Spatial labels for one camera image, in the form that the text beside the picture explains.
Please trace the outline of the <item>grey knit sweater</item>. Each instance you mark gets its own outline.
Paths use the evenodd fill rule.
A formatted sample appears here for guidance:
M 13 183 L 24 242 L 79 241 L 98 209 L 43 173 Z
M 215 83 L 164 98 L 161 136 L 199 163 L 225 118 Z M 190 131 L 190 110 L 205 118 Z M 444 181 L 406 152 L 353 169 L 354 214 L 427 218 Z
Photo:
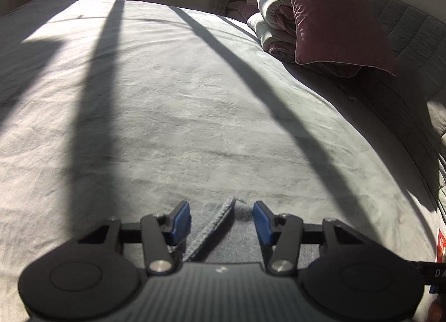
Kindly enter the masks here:
M 179 246 L 169 252 L 181 261 L 207 263 L 261 263 L 274 252 L 261 244 L 253 219 L 253 204 L 231 197 L 191 208 L 191 229 Z

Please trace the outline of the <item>grey bed sheet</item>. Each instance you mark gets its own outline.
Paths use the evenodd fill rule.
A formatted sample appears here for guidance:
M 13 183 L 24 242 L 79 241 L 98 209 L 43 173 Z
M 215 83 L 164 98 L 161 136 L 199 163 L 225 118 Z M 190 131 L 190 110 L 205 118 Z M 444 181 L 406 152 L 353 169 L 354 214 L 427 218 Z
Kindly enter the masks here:
M 31 261 L 105 218 L 190 203 L 189 249 L 258 261 L 251 205 L 338 218 L 432 261 L 442 218 L 406 150 L 333 80 L 264 53 L 243 23 L 119 0 L 34 0 L 1 18 L 1 319 Z

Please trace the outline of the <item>grey quilted headboard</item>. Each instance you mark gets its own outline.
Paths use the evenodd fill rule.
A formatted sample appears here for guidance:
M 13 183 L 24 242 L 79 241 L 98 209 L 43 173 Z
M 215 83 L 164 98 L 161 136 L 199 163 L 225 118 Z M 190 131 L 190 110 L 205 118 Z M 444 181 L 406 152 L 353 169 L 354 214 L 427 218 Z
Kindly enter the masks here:
M 339 86 L 356 96 L 411 157 L 429 196 L 445 207 L 445 23 L 400 0 L 368 0 L 397 76 L 363 68 Z

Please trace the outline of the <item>maroon pillow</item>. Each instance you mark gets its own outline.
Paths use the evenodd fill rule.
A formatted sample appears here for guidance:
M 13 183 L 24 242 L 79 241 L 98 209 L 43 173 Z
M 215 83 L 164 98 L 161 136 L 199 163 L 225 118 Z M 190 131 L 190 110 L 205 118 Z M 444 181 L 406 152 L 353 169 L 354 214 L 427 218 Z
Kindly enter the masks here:
M 345 78 L 364 67 L 396 75 L 395 57 L 368 0 L 291 0 L 291 4 L 298 65 Z

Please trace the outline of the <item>folded white pink quilt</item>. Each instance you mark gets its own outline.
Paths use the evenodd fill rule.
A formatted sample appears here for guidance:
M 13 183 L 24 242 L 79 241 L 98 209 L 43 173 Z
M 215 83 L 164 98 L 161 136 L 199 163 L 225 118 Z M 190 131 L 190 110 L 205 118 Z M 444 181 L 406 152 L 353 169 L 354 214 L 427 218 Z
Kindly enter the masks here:
M 291 0 L 250 0 L 259 13 L 248 26 L 254 30 L 264 51 L 286 62 L 295 62 L 295 17 Z

